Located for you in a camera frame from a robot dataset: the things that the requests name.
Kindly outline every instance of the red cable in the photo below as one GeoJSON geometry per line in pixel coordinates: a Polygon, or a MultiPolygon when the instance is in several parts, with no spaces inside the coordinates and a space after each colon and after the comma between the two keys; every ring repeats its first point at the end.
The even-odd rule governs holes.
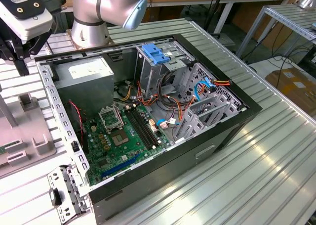
{"type": "Polygon", "coordinates": [[[82,119],[81,119],[80,111],[79,111],[78,107],[74,103],[72,103],[71,101],[69,101],[69,103],[76,109],[77,114],[79,116],[80,131],[81,131],[81,144],[83,145],[83,129],[82,129],[82,119]]]}

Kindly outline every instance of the metal rack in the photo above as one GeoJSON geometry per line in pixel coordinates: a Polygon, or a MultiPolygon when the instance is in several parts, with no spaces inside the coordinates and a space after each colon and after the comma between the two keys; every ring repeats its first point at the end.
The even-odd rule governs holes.
{"type": "MultiPolygon", "coordinates": [[[[109,28],[116,43],[179,33],[258,102],[261,113],[214,154],[165,187],[107,221],[111,224],[304,224],[316,209],[316,122],[194,22],[145,23],[135,31],[109,28]]],[[[54,53],[74,50],[67,34],[52,36],[54,53]]],[[[46,178],[70,162],[34,62],[30,76],[0,65],[5,101],[30,92],[39,100],[57,153],[0,179],[0,224],[58,224],[46,178]]],[[[95,225],[93,212],[70,225],[95,225]]]]}
{"type": "Polygon", "coordinates": [[[255,22],[253,23],[252,27],[250,28],[245,39],[241,43],[236,56],[240,57],[242,55],[250,39],[253,37],[255,31],[259,27],[262,19],[265,17],[266,14],[273,19],[263,31],[258,42],[260,42],[260,40],[262,40],[268,34],[271,27],[275,24],[276,21],[278,21],[295,31],[299,36],[304,37],[308,41],[315,40],[313,42],[316,43],[316,31],[312,28],[312,24],[316,22],[316,10],[306,11],[296,4],[264,6],[261,9],[255,22]]]}

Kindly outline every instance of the ram slot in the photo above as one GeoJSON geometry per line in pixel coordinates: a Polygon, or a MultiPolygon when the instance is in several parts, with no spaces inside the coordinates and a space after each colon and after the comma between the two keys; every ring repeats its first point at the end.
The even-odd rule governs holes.
{"type": "Polygon", "coordinates": [[[158,141],[157,141],[157,139],[155,138],[155,136],[153,135],[152,131],[151,131],[151,130],[148,128],[148,126],[144,123],[143,118],[139,115],[139,113],[138,113],[136,110],[134,110],[133,114],[134,114],[134,117],[135,117],[136,121],[137,121],[137,122],[141,122],[141,126],[142,126],[142,128],[144,128],[144,130],[146,131],[146,134],[149,136],[149,138],[150,138],[152,144],[157,146],[157,145],[158,145],[158,141]]]}
{"type": "Polygon", "coordinates": [[[135,110],[125,112],[125,114],[148,150],[158,145],[158,141],[135,110]]]}

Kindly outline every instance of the gray power supply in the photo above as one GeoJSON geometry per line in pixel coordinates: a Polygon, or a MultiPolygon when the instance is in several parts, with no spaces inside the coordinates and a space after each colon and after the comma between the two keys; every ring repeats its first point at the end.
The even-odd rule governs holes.
{"type": "Polygon", "coordinates": [[[70,99],[85,116],[92,118],[100,109],[113,103],[114,74],[101,57],[55,66],[59,96],[66,104],[70,99]]]}

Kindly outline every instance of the motherboard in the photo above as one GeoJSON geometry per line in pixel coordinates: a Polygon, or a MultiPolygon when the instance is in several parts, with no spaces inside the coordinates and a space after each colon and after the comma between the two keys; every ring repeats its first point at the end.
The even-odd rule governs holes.
{"type": "Polygon", "coordinates": [[[170,146],[166,135],[154,126],[154,120],[143,105],[118,111],[103,109],[99,115],[83,124],[87,134],[85,154],[90,164],[87,172],[90,185],[164,152],[170,146]]]}

